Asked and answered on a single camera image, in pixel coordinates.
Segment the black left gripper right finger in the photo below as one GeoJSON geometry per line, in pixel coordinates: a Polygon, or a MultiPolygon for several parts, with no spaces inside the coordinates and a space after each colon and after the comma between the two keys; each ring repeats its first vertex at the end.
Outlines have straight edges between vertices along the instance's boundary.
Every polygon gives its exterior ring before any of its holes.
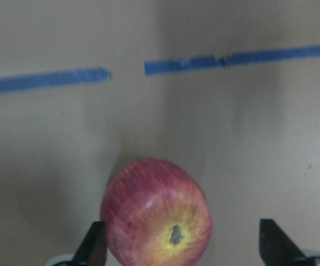
{"type": "Polygon", "coordinates": [[[315,265],[273,219],[260,219],[259,254],[265,265],[315,265]]]}

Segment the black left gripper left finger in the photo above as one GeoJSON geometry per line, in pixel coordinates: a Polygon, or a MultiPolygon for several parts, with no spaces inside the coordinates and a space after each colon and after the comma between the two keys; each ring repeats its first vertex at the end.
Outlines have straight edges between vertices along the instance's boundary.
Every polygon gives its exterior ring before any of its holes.
{"type": "Polygon", "coordinates": [[[96,221],[91,224],[71,260],[71,265],[105,265],[106,260],[106,223],[104,221],[96,221]]]}

